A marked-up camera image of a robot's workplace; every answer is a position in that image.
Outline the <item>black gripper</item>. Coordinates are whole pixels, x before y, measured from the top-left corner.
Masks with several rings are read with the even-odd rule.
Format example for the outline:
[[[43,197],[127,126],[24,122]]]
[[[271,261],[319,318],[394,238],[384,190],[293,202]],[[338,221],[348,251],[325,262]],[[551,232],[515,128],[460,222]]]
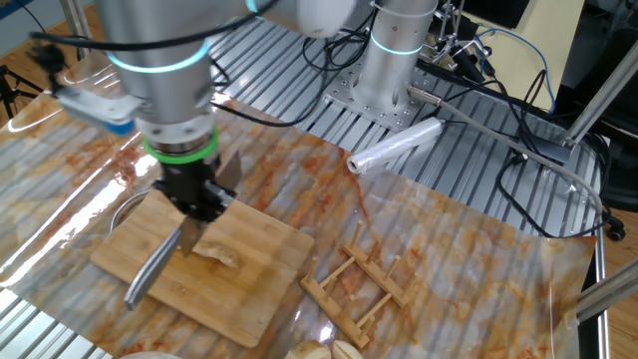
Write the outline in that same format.
[[[160,191],[183,215],[205,222],[216,221],[236,198],[233,189],[216,182],[220,158],[197,160],[183,165],[160,164],[160,176],[153,188]]]

